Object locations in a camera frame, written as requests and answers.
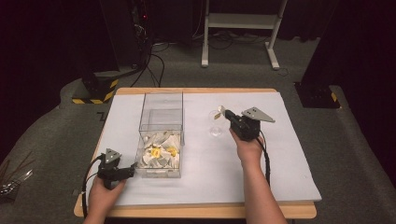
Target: yellow flower center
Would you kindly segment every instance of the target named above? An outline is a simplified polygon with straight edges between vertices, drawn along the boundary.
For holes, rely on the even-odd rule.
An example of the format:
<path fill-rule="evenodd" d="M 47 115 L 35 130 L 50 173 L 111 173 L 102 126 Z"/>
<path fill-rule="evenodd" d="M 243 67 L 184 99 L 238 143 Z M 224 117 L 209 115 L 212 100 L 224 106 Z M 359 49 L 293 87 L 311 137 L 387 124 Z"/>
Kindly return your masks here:
<path fill-rule="evenodd" d="M 169 147 L 169 148 L 166 149 L 166 151 L 170 152 L 173 157 L 175 157 L 176 154 L 177 154 L 177 151 L 176 151 L 176 149 L 174 147 Z"/>
<path fill-rule="evenodd" d="M 154 147 L 154 148 L 151 150 L 151 156 L 152 156 L 152 157 L 155 157 L 155 158 L 160 158 L 160 156 L 161 156 L 161 150 L 160 150 L 158 147 Z"/>

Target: human hand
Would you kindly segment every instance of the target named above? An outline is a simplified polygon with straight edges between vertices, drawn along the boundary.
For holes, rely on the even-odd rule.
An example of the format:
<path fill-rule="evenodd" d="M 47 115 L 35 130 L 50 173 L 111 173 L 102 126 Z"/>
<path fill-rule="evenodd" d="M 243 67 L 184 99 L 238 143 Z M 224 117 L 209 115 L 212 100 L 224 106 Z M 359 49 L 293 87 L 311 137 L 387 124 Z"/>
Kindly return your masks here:
<path fill-rule="evenodd" d="M 247 165 L 260 166 L 260 161 L 262 157 L 262 147 L 253 139 L 249 142 L 241 140 L 236 133 L 230 129 L 231 136 L 236 143 L 236 149 L 238 157 L 242 162 L 242 166 Z"/>
<path fill-rule="evenodd" d="M 89 212 L 84 223 L 103 223 L 125 187 L 126 179 L 114 189 L 105 188 L 104 180 L 96 177 L 90 191 Z"/>

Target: white rack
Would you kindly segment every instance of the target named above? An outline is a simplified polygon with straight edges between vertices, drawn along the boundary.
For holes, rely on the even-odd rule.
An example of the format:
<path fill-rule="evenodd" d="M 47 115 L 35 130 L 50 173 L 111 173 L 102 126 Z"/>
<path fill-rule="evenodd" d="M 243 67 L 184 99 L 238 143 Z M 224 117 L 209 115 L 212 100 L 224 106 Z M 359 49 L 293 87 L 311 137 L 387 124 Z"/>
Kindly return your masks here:
<path fill-rule="evenodd" d="M 243 29 L 263 29 L 273 30 L 269 42 L 265 42 L 265 49 L 271 61 L 273 69 L 279 69 L 274 53 L 274 43 L 276 40 L 277 31 L 282 22 L 283 12 L 285 11 L 288 0 L 282 0 L 280 9 L 276 15 L 253 15 L 253 14 L 229 14 L 229 13 L 209 13 L 209 1 L 206 0 L 205 9 L 205 34 L 204 45 L 202 50 L 202 67 L 209 66 L 209 47 L 208 47 L 208 32 L 209 27 L 221 28 L 243 28 Z"/>

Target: clear plastic box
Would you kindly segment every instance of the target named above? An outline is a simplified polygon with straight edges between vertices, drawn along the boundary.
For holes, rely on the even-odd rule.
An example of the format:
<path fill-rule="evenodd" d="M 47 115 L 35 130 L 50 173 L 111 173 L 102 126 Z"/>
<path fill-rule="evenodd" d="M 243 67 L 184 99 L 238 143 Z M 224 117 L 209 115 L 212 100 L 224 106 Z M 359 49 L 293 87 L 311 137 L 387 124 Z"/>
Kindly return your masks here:
<path fill-rule="evenodd" d="M 136 171 L 145 178 L 181 177 L 183 92 L 146 93 L 139 133 Z"/>

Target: white sheet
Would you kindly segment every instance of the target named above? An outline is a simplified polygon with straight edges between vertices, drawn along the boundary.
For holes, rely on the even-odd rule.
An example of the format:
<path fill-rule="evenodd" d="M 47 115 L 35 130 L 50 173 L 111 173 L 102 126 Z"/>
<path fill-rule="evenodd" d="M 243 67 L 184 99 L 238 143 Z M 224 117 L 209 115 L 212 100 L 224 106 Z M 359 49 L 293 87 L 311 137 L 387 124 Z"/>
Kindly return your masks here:
<path fill-rule="evenodd" d="M 116 95 L 97 155 L 112 148 L 122 154 L 119 168 L 134 163 L 143 94 Z M 241 203 L 243 177 L 235 143 L 222 125 L 222 134 L 209 133 L 208 114 L 224 105 L 235 114 L 253 106 L 276 122 L 262 122 L 271 164 L 271 189 L 279 202 L 319 201 L 321 196 L 279 92 L 184 93 L 185 146 L 181 178 L 129 178 L 116 205 L 176 203 Z M 92 174 L 97 172 L 97 162 Z M 265 172 L 262 156 L 262 169 Z"/>

